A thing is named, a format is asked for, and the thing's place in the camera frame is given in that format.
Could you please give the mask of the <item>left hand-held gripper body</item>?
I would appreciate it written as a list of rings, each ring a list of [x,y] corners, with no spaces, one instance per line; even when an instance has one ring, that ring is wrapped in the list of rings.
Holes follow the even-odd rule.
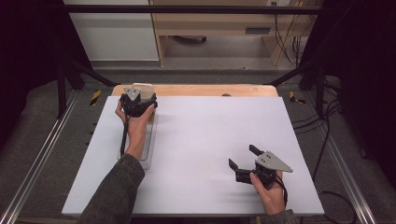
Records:
[[[129,117],[141,117],[147,110],[147,102],[149,99],[142,100],[140,90],[133,87],[124,88],[124,93],[120,97],[121,108]]]

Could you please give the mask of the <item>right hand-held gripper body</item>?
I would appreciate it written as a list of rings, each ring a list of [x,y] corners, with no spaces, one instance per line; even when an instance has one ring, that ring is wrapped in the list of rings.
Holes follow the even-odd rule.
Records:
[[[253,173],[257,176],[262,184],[270,189],[277,181],[277,171],[292,173],[293,170],[279,157],[271,151],[264,151],[262,155],[257,156],[255,160],[255,168],[252,170],[240,169],[235,172],[235,180],[237,182],[251,184],[249,174]]]

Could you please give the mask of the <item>clear plastic packaging box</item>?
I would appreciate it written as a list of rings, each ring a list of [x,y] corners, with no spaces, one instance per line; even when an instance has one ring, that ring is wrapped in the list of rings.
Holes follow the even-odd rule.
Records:
[[[157,120],[158,120],[158,116],[156,114],[152,114],[148,120],[147,129],[146,129],[145,148],[143,150],[142,156],[139,161],[144,170],[148,170],[151,167],[155,136],[157,131]],[[120,144],[120,151],[117,156],[118,160],[120,159],[121,156],[123,156],[126,153],[129,143],[130,143],[130,139],[128,136],[128,125],[124,124],[121,144]]]

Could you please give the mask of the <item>person's left hand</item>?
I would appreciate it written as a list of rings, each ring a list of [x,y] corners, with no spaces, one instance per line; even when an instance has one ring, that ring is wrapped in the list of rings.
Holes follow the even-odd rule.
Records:
[[[141,159],[145,142],[147,125],[151,115],[154,112],[154,105],[150,105],[143,115],[138,118],[128,117],[122,110],[121,102],[118,102],[115,113],[121,119],[123,124],[128,126],[128,136],[130,139],[129,146],[126,153],[136,158],[138,161]]]

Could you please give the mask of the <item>person's right hand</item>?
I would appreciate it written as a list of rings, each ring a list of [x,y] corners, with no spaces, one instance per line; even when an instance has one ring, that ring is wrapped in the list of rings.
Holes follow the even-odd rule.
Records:
[[[254,189],[259,194],[266,215],[277,215],[286,210],[284,189],[281,187],[280,181],[275,182],[270,189],[267,189],[253,173],[250,173],[249,177]]]

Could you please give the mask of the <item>white table board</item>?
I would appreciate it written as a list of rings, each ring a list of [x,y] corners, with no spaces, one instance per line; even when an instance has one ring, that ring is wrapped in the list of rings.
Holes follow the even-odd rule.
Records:
[[[324,210],[279,97],[161,96],[150,168],[134,214],[141,217],[242,217],[262,213],[256,190],[235,180],[229,163],[252,169],[255,146],[291,167],[287,207],[299,216]]]

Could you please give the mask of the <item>wooden table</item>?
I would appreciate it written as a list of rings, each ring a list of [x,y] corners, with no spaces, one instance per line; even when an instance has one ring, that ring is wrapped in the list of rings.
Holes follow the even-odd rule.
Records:
[[[277,97],[278,93],[271,85],[221,84],[155,84],[154,92],[158,96],[259,96]]]

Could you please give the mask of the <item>black metal stand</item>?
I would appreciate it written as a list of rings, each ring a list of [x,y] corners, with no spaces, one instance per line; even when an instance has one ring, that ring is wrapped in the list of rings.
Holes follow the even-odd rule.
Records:
[[[273,81],[269,82],[271,86],[278,86],[285,81],[301,75],[302,78],[299,83],[299,88],[301,91],[309,91],[313,86],[316,86],[316,99],[315,99],[315,111],[317,115],[323,119],[324,118],[324,79],[325,75],[322,69],[321,63],[315,63],[314,61],[308,61],[303,65],[299,65],[297,68],[291,70],[286,75],[279,77]]]
[[[66,111],[65,82],[68,81],[73,90],[82,90],[85,86],[85,82],[81,75],[87,75],[108,87],[117,86],[116,82],[102,77],[101,75],[94,72],[91,68],[80,63],[75,61],[60,62],[57,68],[58,119],[61,118]]]

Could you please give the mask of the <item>white cabinet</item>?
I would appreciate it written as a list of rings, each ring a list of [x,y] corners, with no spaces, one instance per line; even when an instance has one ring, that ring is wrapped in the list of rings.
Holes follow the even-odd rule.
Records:
[[[149,13],[71,13],[90,61],[158,61]]]

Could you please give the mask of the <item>light wooden desk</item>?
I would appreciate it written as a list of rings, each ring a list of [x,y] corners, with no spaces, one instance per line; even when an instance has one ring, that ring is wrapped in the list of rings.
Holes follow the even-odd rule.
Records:
[[[148,0],[152,6],[319,7],[322,0]],[[167,36],[259,36],[274,66],[279,65],[290,39],[308,37],[316,18],[308,15],[160,14],[152,15],[163,58]]]

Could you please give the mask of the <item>black curtain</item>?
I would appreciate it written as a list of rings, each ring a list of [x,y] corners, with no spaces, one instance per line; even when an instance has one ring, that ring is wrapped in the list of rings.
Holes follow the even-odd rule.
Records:
[[[322,69],[340,78],[349,116],[366,149],[396,189],[396,0],[323,0],[339,15],[317,17],[302,62],[333,27]]]
[[[15,130],[29,91],[57,78],[62,55],[90,67],[63,0],[0,0],[0,149]]]

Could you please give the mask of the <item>aluminium rail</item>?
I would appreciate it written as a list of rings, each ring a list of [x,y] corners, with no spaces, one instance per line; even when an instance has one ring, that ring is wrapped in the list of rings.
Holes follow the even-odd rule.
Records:
[[[307,104],[311,111],[313,112],[314,117],[317,121],[321,118],[317,115],[315,111],[315,96],[312,92],[304,91],[303,96],[305,97]],[[357,218],[361,222],[361,224],[376,224],[376,220],[374,214],[366,202],[361,189],[358,185],[357,180],[352,174],[351,170],[347,166],[347,162],[344,160],[339,147],[336,145],[332,135],[331,135],[331,125],[330,125],[330,115],[329,110],[334,106],[334,103],[328,103],[324,110],[324,118],[322,119],[322,124],[318,125],[318,131],[320,132],[323,143],[320,148],[319,158],[316,162],[314,172],[313,172],[313,180],[317,179],[318,168],[320,165],[320,161],[322,155],[325,150],[328,151],[330,158],[332,160],[332,164],[338,174],[346,194],[352,204],[352,208],[357,215]]]
[[[3,215],[0,216],[0,224],[14,224],[17,220],[19,213],[21,212],[27,198],[29,197],[51,151],[57,143],[58,138],[63,131],[64,125],[68,121],[79,96],[80,91],[71,91],[64,113],[58,119],[56,119],[56,122],[52,126],[46,141],[36,155],[33,164],[31,165],[27,175],[15,193],[12,201],[7,206],[7,209]]]

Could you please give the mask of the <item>black horizontal frame bar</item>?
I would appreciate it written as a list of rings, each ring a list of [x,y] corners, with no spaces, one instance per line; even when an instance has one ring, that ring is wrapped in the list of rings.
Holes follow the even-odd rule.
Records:
[[[319,15],[323,7],[231,7],[231,6],[111,6],[65,5],[70,13],[192,13],[192,14],[280,14]]]

